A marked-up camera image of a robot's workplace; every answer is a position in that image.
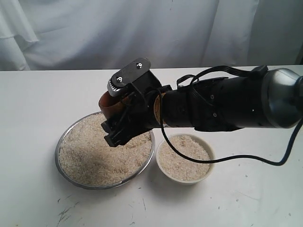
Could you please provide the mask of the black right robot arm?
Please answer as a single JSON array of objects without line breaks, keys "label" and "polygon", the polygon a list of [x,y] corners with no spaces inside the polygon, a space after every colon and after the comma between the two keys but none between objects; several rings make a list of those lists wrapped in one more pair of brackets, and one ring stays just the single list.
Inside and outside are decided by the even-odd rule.
[{"label": "black right robot arm", "polygon": [[185,75],[187,86],[163,86],[149,70],[122,69],[108,82],[99,107],[107,143],[116,147],[160,127],[196,131],[235,131],[242,128],[291,128],[303,116],[303,78],[289,69],[251,71],[213,67],[234,78],[202,79]]}]

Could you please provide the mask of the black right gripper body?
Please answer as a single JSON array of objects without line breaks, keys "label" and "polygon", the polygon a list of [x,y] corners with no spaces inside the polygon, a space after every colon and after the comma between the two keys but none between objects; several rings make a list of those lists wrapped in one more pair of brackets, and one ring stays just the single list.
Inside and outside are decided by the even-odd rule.
[{"label": "black right gripper body", "polygon": [[160,128],[160,118],[154,114],[154,103],[161,93],[171,90],[171,85],[163,86],[151,71],[126,86],[125,93],[131,99],[130,112],[142,116],[142,134]]}]

